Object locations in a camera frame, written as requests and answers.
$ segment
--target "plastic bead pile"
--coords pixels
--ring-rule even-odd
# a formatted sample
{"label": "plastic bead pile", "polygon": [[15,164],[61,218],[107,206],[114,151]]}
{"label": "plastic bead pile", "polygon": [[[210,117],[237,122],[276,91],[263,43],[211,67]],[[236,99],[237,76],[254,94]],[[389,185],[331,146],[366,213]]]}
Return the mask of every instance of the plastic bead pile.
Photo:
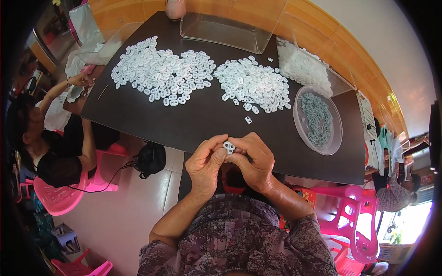
{"label": "plastic bead pile", "polygon": [[319,147],[327,144],[332,135],[332,120],[328,105],[318,96],[310,92],[303,94],[298,101],[301,105],[301,110],[304,112],[302,121],[309,122],[310,130],[307,134],[309,141]]}
{"label": "plastic bead pile", "polygon": [[149,95],[149,101],[163,99],[165,106],[190,100],[196,89],[210,87],[216,68],[205,52],[188,50],[181,57],[172,50],[157,50],[157,36],[128,46],[110,74],[115,88],[132,83],[132,88]]}
{"label": "plastic bead pile", "polygon": [[322,88],[323,91],[320,93],[330,98],[333,95],[331,91],[332,84],[328,81],[327,69],[325,67],[329,67],[329,65],[323,61],[323,65],[314,61],[308,55],[319,61],[321,60],[318,56],[309,53],[306,49],[296,47],[288,40],[280,38],[276,38],[276,40],[278,41],[280,74],[302,85],[313,85]]}
{"label": "plastic bead pile", "polygon": [[[236,106],[243,102],[246,111],[258,114],[259,109],[253,105],[259,106],[265,113],[292,108],[287,78],[275,73],[270,66],[258,66],[253,56],[226,60],[218,66],[213,77],[218,79],[221,89],[225,91],[221,99],[232,99]],[[251,123],[250,118],[246,118],[246,121]]]}

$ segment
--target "acrylic box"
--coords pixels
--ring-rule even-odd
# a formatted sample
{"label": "acrylic box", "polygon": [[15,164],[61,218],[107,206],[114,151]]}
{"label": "acrylic box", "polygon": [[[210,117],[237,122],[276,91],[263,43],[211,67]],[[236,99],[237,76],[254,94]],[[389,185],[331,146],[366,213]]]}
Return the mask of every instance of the acrylic box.
{"label": "acrylic box", "polygon": [[262,54],[287,0],[186,0],[183,38]]}
{"label": "acrylic box", "polygon": [[345,58],[329,37],[287,12],[281,15],[275,33],[281,75],[318,86],[326,97],[356,90]]}
{"label": "acrylic box", "polygon": [[120,29],[107,31],[103,37],[112,36],[98,52],[79,53],[78,56],[86,65],[107,65],[121,45],[143,24],[143,22],[127,23]]}

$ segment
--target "dark table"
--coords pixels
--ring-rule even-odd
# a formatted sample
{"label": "dark table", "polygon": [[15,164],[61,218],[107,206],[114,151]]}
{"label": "dark table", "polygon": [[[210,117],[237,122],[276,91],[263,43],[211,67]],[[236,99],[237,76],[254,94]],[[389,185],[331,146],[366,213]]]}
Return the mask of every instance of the dark table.
{"label": "dark table", "polygon": [[[333,98],[342,119],[342,144],[334,155],[320,155],[308,148],[300,138],[292,109],[272,113],[264,113],[259,109],[258,115],[247,112],[242,106],[235,106],[231,100],[221,100],[224,91],[216,79],[211,82],[211,87],[194,91],[186,104],[178,106],[165,107],[163,101],[149,102],[148,96],[133,89],[130,84],[115,89],[110,75],[120,55],[126,52],[126,46],[154,35],[158,36],[157,49],[171,49],[178,55],[189,49],[205,51],[217,66],[226,60],[250,55],[247,51],[229,46],[182,39],[179,22],[170,21],[164,12],[159,11],[136,30],[109,61],[102,75],[95,80],[81,116],[185,152],[194,152],[203,140],[214,135],[228,133],[232,137],[243,137],[254,131],[274,154],[274,172],[363,185],[364,136],[354,91]],[[275,37],[270,39],[262,55],[254,56],[263,66],[277,67]],[[269,62],[268,57],[273,58],[273,62]],[[302,86],[290,80],[289,85],[290,104],[293,106],[296,93]],[[246,123],[246,116],[252,118],[251,124]]]}

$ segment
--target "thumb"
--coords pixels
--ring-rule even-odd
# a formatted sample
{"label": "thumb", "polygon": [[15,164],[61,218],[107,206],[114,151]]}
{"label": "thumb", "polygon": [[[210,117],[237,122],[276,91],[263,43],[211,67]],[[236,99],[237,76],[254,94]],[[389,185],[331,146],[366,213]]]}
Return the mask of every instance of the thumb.
{"label": "thumb", "polygon": [[229,154],[225,160],[237,165],[242,172],[251,171],[254,168],[247,157],[240,153]]}
{"label": "thumb", "polygon": [[224,159],[227,156],[227,150],[225,148],[217,149],[210,157],[207,166],[210,170],[218,171],[221,165],[224,163]]}

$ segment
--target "round plastic container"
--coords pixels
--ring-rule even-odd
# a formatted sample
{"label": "round plastic container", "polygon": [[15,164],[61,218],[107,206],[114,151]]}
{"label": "round plastic container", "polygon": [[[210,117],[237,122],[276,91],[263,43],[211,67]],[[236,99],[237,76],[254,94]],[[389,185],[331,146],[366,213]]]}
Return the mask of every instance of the round plastic container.
{"label": "round plastic container", "polygon": [[[301,89],[299,89],[295,98],[296,106],[293,107],[293,119],[295,121],[295,126],[296,129],[298,130],[299,136],[301,136],[302,140],[309,148],[311,148],[316,152],[319,152],[322,155],[332,155],[335,152],[337,152],[339,147],[341,146],[342,122],[341,122],[341,117],[339,116],[338,109],[336,108],[333,101],[317,93],[316,91],[318,91],[319,89],[320,88],[313,86],[304,86],[301,87]],[[304,112],[302,112],[301,102],[298,102],[298,99],[307,92],[310,92],[313,95],[320,97],[328,105],[328,110],[330,111],[330,114],[333,118],[331,123],[331,128],[332,128],[331,136],[323,147],[315,146],[309,141],[307,133],[310,132],[311,129],[307,117],[305,118],[304,122],[301,121],[301,117],[304,116]]]}

